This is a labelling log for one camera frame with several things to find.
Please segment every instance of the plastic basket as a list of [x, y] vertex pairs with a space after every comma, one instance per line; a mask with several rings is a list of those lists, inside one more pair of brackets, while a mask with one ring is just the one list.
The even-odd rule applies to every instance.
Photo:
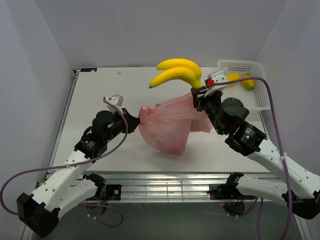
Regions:
[[[225, 75], [232, 73], [250, 74], [255, 77], [266, 79], [265, 71], [262, 65], [255, 61], [244, 60], [220, 60], [218, 62], [219, 71], [224, 71]], [[270, 109], [267, 89], [262, 81], [255, 80], [255, 89], [248, 91], [238, 82], [234, 86], [228, 86], [224, 89], [223, 98], [237, 98], [252, 114], [259, 113], [262, 110]]]

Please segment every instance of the banana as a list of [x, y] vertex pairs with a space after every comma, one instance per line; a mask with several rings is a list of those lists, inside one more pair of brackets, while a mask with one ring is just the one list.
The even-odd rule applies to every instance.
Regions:
[[195, 89], [201, 87], [200, 83], [199, 83], [200, 86], [196, 84], [197, 78], [194, 71], [182, 66], [177, 66], [161, 72], [158, 76], [156, 76], [150, 82], [149, 88], [151, 89], [151, 88], [157, 87], [163, 83], [166, 83], [170, 80], [175, 80], [175, 79], [180, 79], [182, 81], [185, 81]]
[[202, 87], [200, 83], [201, 69], [191, 60], [185, 58], [168, 59], [160, 62], [156, 69], [165, 71], [151, 81], [149, 88], [154, 88], [173, 79], [181, 79], [195, 89]]

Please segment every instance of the yellow fruit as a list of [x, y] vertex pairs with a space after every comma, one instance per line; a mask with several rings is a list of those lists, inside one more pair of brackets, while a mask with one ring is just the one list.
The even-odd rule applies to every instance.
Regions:
[[[242, 75], [241, 78], [243, 79], [243, 78], [248, 78], [248, 77], [252, 77], [252, 76], [249, 73], [245, 73]], [[256, 87], [254, 79], [245, 80], [245, 81], [242, 81], [241, 83], [244, 86], [244, 88], [249, 91], [252, 89], [255, 89], [255, 87]]]
[[[227, 79], [228, 82], [237, 80], [237, 79], [239, 79], [239, 78], [240, 78], [240, 74], [237, 73], [237, 72], [231, 73], [231, 74], [229, 74], [229, 75], [226, 76], [226, 79]], [[234, 83], [228, 84], [228, 86], [234, 86], [234, 85], [236, 85], [236, 84], [237, 84], [237, 82], [234, 82]]]
[[197, 89], [201, 88], [201, 84], [197, 82], [196, 74], [194, 71], [190, 70], [189, 68], [177, 66], [173, 68], [169, 68], [161, 72], [158, 76], [156, 76], [149, 85], [149, 88], [157, 87], [163, 83], [166, 83], [170, 80], [180, 79], [188, 84], [191, 87]]
[[189, 59], [185, 58], [172, 58], [172, 59], [167, 59], [162, 62], [160, 62], [157, 66], [157, 70], [167, 70], [167, 69], [172, 69], [175, 67], [184, 67], [187, 69], [190, 69], [194, 71], [195, 77], [197, 80], [201, 79], [201, 68], [196, 64], [194, 61], [191, 61]]

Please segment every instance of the white table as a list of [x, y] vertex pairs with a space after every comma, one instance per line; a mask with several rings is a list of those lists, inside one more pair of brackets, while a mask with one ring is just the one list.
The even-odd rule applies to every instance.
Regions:
[[[202, 79], [217, 71], [216, 67], [202, 67]], [[96, 72], [80, 72], [71, 97], [65, 123], [53, 158], [53, 166], [62, 165], [84, 130], [91, 126], [99, 111], [106, 110], [103, 97], [120, 94], [128, 112], [137, 116], [140, 104], [157, 103], [190, 92], [190, 86], [173, 80], [153, 89], [149, 82], [159, 71], [155, 67], [100, 67]], [[264, 131], [259, 114], [250, 114], [248, 122]], [[117, 136], [108, 144], [112, 149], [123, 137]], [[139, 130], [129, 134], [124, 144], [111, 155], [97, 161], [88, 172], [144, 172], [144, 173], [268, 173], [256, 162], [236, 153], [224, 143], [226, 136], [211, 133], [190, 133], [182, 157], [162, 153], [145, 143]]]

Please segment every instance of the pink plastic bag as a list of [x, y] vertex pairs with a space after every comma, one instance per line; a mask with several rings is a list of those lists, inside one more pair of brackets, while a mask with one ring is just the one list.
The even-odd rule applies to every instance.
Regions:
[[139, 130], [145, 142], [167, 154], [182, 156], [189, 133], [210, 133], [205, 112], [194, 108], [191, 93], [171, 99], [154, 109], [141, 104]]

